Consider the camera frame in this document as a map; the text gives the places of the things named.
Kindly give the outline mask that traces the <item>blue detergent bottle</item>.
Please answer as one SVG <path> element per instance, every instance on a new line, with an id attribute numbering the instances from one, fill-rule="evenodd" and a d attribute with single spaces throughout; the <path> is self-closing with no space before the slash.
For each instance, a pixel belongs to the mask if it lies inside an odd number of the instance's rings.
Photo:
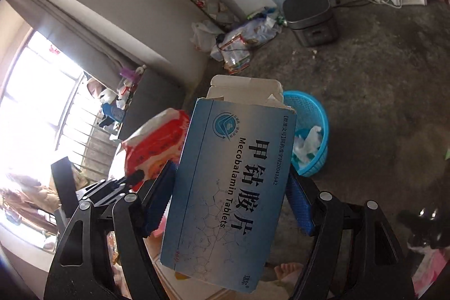
<path id="1" fill-rule="evenodd" d="M 102 104 L 102 113 L 104 113 L 105 116 L 113 119 L 113 121 L 118 122 L 118 123 L 122 123 L 123 119 L 125 117 L 125 111 L 121 110 L 115 104 L 111 104 L 111 103 L 103 103 Z"/>

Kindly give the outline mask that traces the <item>white plastic bag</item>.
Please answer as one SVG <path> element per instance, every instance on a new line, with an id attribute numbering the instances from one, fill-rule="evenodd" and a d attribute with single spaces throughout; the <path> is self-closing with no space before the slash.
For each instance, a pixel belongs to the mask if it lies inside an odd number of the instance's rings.
<path id="1" fill-rule="evenodd" d="M 192 23 L 192 30 L 193 37 L 190 40 L 195 49 L 203 53 L 209 53 L 216 45 L 216 38 L 223 33 L 211 20 Z"/>

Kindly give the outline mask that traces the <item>pile of plastic packaging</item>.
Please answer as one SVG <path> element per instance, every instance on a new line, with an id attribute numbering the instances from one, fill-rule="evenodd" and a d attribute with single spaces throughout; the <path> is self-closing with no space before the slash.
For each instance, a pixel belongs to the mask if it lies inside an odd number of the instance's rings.
<path id="1" fill-rule="evenodd" d="M 251 14 L 243 25 L 218 35 L 210 57 L 224 63 L 224 69 L 235 75 L 250 64 L 253 51 L 273 40 L 282 32 L 284 17 L 277 8 L 263 8 Z"/>

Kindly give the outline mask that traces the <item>black rice cooker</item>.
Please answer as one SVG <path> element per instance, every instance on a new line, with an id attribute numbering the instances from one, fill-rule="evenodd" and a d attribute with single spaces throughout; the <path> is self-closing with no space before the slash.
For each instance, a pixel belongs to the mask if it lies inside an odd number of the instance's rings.
<path id="1" fill-rule="evenodd" d="M 339 38 L 339 30 L 329 0 L 285 0 L 283 13 L 304 47 L 321 46 Z"/>

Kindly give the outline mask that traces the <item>grey low cabinet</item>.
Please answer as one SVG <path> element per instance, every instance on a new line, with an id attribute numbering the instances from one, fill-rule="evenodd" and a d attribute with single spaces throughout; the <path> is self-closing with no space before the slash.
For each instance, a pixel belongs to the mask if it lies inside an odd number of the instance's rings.
<path id="1" fill-rule="evenodd" d="M 128 139 L 149 119 L 168 108 L 180 110 L 185 89 L 175 80 L 147 69 L 139 81 L 118 132 L 118 139 Z"/>

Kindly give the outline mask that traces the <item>metal balcony railing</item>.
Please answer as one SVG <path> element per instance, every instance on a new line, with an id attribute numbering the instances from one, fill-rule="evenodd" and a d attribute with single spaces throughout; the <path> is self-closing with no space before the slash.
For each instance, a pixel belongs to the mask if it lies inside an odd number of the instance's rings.
<path id="1" fill-rule="evenodd" d="M 87 89 L 83 73 L 62 113 L 56 135 L 56 152 L 66 156 L 88 181 L 107 178 L 118 144 L 99 124 L 103 115 L 100 102 Z"/>

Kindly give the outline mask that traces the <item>red tissue pack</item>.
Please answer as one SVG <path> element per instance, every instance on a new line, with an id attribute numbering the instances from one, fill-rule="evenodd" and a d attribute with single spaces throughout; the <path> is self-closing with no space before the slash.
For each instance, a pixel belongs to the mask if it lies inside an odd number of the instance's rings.
<path id="1" fill-rule="evenodd" d="M 121 143 L 125 175 L 143 171 L 145 181 L 154 180 L 168 161 L 178 164 L 189 124 L 189 115 L 173 108 L 149 119 Z"/>

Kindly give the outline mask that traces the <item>grey curtain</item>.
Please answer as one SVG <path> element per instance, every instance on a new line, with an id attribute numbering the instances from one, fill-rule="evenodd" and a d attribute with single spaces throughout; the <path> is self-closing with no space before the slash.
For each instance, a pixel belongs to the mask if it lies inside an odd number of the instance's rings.
<path id="1" fill-rule="evenodd" d="M 34 30 L 75 64 L 112 90 L 122 69 L 144 61 L 100 34 L 82 16 L 89 10 L 76 0 L 5 0 Z"/>

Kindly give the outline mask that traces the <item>blue plastic trash basket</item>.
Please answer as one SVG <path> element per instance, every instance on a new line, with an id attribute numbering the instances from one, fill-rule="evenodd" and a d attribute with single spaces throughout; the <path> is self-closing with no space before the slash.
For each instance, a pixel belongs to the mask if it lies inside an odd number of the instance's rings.
<path id="1" fill-rule="evenodd" d="M 285 91 L 284 102 L 297 113 L 292 164 L 300 176 L 312 177 L 327 160 L 329 121 L 322 104 L 301 91 Z"/>

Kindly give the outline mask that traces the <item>blue medicine box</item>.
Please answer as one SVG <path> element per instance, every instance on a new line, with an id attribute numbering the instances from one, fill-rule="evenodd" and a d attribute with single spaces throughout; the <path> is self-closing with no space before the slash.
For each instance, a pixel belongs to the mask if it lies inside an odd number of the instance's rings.
<path id="1" fill-rule="evenodd" d="M 297 115 L 274 79 L 217 75 L 196 101 L 176 172 L 161 263 L 253 292 L 269 257 Z"/>

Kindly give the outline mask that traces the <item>purple plastic cup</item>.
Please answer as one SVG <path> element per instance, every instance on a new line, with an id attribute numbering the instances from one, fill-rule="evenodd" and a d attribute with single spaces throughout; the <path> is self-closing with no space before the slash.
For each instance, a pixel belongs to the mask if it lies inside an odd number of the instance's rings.
<path id="1" fill-rule="evenodd" d="M 134 70 L 129 68 L 120 69 L 120 75 L 132 83 L 134 83 L 140 76 L 139 74 L 136 74 Z"/>

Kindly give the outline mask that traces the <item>white glove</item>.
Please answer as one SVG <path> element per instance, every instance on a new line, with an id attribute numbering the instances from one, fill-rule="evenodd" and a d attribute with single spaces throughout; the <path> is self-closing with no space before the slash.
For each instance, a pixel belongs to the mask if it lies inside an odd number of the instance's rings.
<path id="1" fill-rule="evenodd" d="M 313 126 L 304 139 L 299 134 L 294 137 L 293 156 L 301 169 L 311 163 L 323 141 L 322 128 Z"/>

